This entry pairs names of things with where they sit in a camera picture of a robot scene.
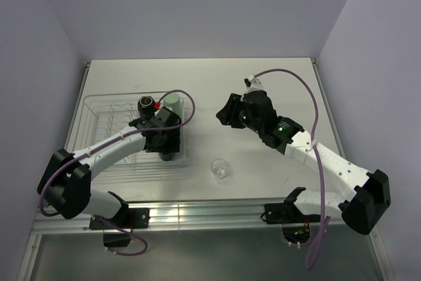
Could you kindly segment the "dark blue mug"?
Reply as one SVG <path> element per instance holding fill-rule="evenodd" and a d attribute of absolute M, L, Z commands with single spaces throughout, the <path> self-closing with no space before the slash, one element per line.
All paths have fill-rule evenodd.
<path fill-rule="evenodd" d="M 159 153 L 159 157 L 162 161 L 171 161 L 176 157 L 176 153 Z"/>

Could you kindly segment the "light green plastic cup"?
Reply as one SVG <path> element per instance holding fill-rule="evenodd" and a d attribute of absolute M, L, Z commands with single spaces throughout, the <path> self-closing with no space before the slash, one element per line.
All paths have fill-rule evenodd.
<path fill-rule="evenodd" d="M 166 95 L 163 99 L 163 105 L 182 118 L 182 102 L 177 92 Z"/>

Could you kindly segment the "black mug cream interior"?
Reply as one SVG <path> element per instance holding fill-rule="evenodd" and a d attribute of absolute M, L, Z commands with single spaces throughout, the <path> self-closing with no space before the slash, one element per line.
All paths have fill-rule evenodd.
<path fill-rule="evenodd" d="M 139 117 L 143 120 L 150 120 L 155 115 L 155 105 L 156 102 L 150 95 L 141 97 L 137 102 Z"/>

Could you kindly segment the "small clear glass cup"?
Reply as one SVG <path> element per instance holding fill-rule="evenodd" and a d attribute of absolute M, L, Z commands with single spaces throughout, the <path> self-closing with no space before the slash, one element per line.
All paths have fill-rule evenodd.
<path fill-rule="evenodd" d="M 230 171 L 228 162 L 224 159 L 215 159 L 210 164 L 210 169 L 215 177 L 220 180 L 225 179 Z"/>

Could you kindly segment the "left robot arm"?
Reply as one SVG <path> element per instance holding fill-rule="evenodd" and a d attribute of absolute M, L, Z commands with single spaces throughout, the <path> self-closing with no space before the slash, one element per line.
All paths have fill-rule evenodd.
<path fill-rule="evenodd" d="M 41 202 L 55 209 L 53 216 L 72 219 L 87 214 L 103 217 L 113 228 L 124 226 L 128 203 L 113 192 L 92 189 L 92 181 L 129 155 L 179 152 L 181 126 L 180 116 L 163 107 L 150 118 L 137 118 L 115 135 L 85 149 L 56 151 L 37 188 Z"/>

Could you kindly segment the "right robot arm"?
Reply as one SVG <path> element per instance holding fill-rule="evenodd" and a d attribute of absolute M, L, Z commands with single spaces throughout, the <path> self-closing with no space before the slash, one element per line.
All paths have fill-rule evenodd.
<path fill-rule="evenodd" d="M 386 173 L 354 165 L 312 139 L 300 124 L 277 115 L 265 91 L 231 94 L 216 117 L 224 126 L 252 130 L 263 144 L 302 163 L 335 187 L 335 193 L 294 189 L 285 200 L 289 220 L 297 222 L 316 214 L 342 218 L 355 232 L 368 235 L 391 205 Z"/>

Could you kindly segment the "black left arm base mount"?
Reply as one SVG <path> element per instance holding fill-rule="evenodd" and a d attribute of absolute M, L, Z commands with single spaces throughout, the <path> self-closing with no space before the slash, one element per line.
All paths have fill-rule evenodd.
<path fill-rule="evenodd" d="M 123 207 L 113 218 L 92 216 L 89 222 L 90 230 L 103 232 L 103 245 L 112 254 L 134 257 L 147 251 L 148 244 L 144 238 L 135 233 L 136 229 L 146 229 L 149 226 L 150 209 L 147 207 Z M 131 241 L 137 240 L 143 244 L 143 249 L 137 253 L 125 253 L 122 250 Z"/>

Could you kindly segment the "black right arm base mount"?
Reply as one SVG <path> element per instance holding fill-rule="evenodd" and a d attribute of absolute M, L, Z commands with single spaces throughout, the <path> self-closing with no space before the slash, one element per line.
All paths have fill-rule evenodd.
<path fill-rule="evenodd" d="M 320 215 L 304 215 L 294 204 L 267 203 L 260 219 L 266 224 L 319 223 Z"/>

